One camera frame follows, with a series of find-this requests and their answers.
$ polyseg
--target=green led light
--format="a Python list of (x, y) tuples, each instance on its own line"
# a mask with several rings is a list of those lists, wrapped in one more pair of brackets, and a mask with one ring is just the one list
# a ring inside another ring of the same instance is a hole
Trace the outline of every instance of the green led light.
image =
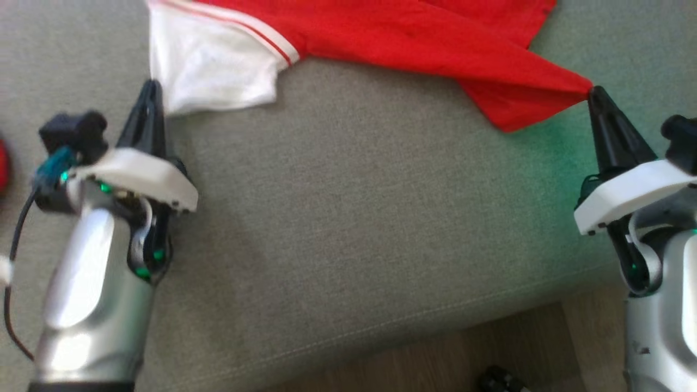
[(112, 192), (112, 187), (108, 186), (107, 184), (105, 184), (103, 182), (99, 184), (99, 189), (104, 193), (111, 193)]
[(148, 271), (147, 268), (137, 268), (135, 270), (135, 274), (138, 275), (139, 278), (143, 278), (143, 279), (150, 278), (150, 271)]
[(155, 260), (162, 260), (164, 258), (164, 250), (163, 249), (158, 249), (155, 252), (153, 252), (153, 257)]

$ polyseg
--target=black object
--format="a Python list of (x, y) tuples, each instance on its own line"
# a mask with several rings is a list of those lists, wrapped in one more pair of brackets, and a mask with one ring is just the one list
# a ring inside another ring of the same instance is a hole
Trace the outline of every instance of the black object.
[(666, 159), (683, 171), (697, 176), (697, 119), (672, 116), (663, 123), (661, 134), (671, 141)]
[(601, 86), (588, 94), (599, 177), (608, 181), (636, 166), (658, 159), (648, 143)]
[(63, 146), (82, 154), (82, 162), (90, 165), (105, 152), (107, 142), (102, 134), (107, 129), (107, 120), (94, 110), (80, 115), (56, 114), (41, 129), (39, 135), (49, 155)]
[[(20, 216), (17, 219), (17, 224), (15, 225), (15, 233), (12, 237), (12, 246), (10, 247), (9, 259), (10, 262), (14, 263), (17, 258), (17, 251), (20, 248), (20, 237), (22, 236), (22, 228), (24, 227), (24, 221), (26, 220), (26, 215), (29, 213), (31, 205), (34, 203), (38, 190), (36, 188), (31, 190), (29, 197), (24, 202)], [(27, 357), (30, 361), (34, 360), (34, 355), (29, 351), (28, 348), (22, 343), (22, 341), (15, 334), (15, 329), (12, 327), (12, 318), (10, 317), (10, 301), (12, 298), (12, 286), (8, 285), (5, 287), (5, 298), (3, 300), (3, 318), (5, 320), (5, 329), (7, 334), (10, 336), (12, 342), (17, 346), (18, 349)]]
[(158, 158), (167, 158), (162, 87), (157, 80), (143, 84), (116, 147), (131, 147)]
[(521, 380), (499, 366), (489, 366), (479, 384), (482, 392), (529, 392)]
[(134, 382), (33, 382), (29, 385), (29, 392), (132, 392), (134, 389)]

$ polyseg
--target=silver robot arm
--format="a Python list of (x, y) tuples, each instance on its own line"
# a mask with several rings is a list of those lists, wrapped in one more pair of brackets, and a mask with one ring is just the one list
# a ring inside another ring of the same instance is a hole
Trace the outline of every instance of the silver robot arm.
[(165, 144), (162, 90), (147, 81), (115, 148), (100, 114), (60, 114), (40, 131), (49, 160), (36, 204), (79, 216), (46, 293), (30, 392), (135, 387), (157, 283), (171, 258), (170, 216), (198, 192)]
[(657, 160), (604, 89), (588, 104), (600, 173), (574, 217), (582, 234), (607, 231), (630, 291), (628, 389), (697, 391), (697, 121), (669, 118), (671, 147)]

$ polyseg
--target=black cable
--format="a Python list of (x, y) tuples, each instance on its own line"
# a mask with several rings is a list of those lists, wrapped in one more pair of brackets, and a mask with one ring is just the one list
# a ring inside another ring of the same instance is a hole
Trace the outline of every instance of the black cable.
[[(15, 234), (12, 237), (12, 247), (10, 248), (10, 262), (14, 263), (17, 257), (17, 249), (20, 246), (20, 236), (22, 235), (22, 227), (24, 226), (24, 220), (26, 220), (26, 215), (29, 213), (31, 205), (36, 199), (36, 194), (38, 192), (37, 188), (31, 190), (29, 197), (24, 202), (22, 211), (20, 212), (20, 217), (17, 219), (17, 226), (15, 226)], [(18, 349), (29, 358), (29, 360), (34, 360), (34, 355), (29, 351), (29, 349), (24, 346), (24, 343), (17, 337), (15, 330), (12, 328), (12, 320), (10, 318), (10, 298), (12, 297), (12, 288), (10, 285), (5, 287), (5, 301), (3, 302), (3, 316), (5, 319), (5, 329), (7, 329), (7, 334), (10, 339), (15, 343)]]

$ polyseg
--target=white clip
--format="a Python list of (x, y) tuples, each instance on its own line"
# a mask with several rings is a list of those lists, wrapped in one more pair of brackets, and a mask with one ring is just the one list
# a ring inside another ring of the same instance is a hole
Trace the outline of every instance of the white clip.
[(15, 267), (9, 257), (0, 255), (0, 285), (10, 286)]

